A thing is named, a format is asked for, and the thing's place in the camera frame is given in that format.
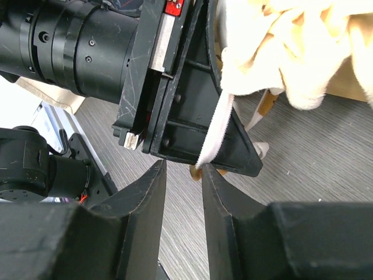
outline gray floor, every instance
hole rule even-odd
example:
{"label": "gray floor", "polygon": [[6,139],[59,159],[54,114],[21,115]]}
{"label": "gray floor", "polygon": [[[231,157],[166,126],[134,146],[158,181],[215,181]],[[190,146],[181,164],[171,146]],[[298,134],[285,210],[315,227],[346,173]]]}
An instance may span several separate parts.
{"label": "gray floor", "polygon": [[[253,112],[258,96],[245,100]],[[88,99],[77,113],[98,156],[117,186],[125,187],[156,158],[117,145],[111,124],[117,106]],[[365,103],[327,96],[314,111],[297,111],[281,97],[250,133],[270,151],[258,178],[228,174],[227,180],[254,199],[281,201],[372,201],[373,111]],[[200,184],[188,167],[168,163],[160,261],[171,279],[208,279]]]}

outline white surface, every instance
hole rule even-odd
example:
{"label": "white surface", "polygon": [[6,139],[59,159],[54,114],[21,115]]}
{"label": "white surface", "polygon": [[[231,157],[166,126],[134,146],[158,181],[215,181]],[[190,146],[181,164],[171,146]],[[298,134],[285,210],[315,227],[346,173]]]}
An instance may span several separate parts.
{"label": "white surface", "polygon": [[0,127],[30,125],[41,99],[0,76]]}

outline red label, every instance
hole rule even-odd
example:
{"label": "red label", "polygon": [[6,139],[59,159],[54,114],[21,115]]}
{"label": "red label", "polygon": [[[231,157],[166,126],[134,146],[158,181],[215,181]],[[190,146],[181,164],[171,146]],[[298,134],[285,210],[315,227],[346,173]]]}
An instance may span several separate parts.
{"label": "red label", "polygon": [[184,4],[184,0],[176,0],[175,2],[173,0],[167,0],[165,11],[166,14],[171,16],[180,16],[182,4]]}

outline gray table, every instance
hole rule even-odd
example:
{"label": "gray table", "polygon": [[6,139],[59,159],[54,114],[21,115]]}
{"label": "gray table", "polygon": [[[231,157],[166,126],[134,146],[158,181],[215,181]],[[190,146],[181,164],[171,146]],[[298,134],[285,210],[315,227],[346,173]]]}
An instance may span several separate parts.
{"label": "gray table", "polygon": [[[253,112],[259,96],[242,101]],[[136,180],[156,158],[126,150],[112,136],[118,106],[87,99],[78,118],[119,188]],[[251,132],[270,151],[258,178],[226,179],[254,199],[281,201],[372,201],[373,111],[365,103],[327,96],[314,111],[297,111],[280,97]],[[200,183],[188,166],[168,163],[160,261],[171,279],[209,279]]]}

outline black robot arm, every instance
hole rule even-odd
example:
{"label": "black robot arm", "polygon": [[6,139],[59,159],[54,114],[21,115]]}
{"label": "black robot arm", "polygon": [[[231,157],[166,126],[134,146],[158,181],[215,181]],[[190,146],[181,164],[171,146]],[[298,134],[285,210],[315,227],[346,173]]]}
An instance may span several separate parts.
{"label": "black robot arm", "polygon": [[[139,19],[102,0],[1,1],[0,75],[119,104],[121,146],[196,163],[221,92],[217,0],[144,0]],[[262,168],[236,113],[212,163],[248,176]]]}

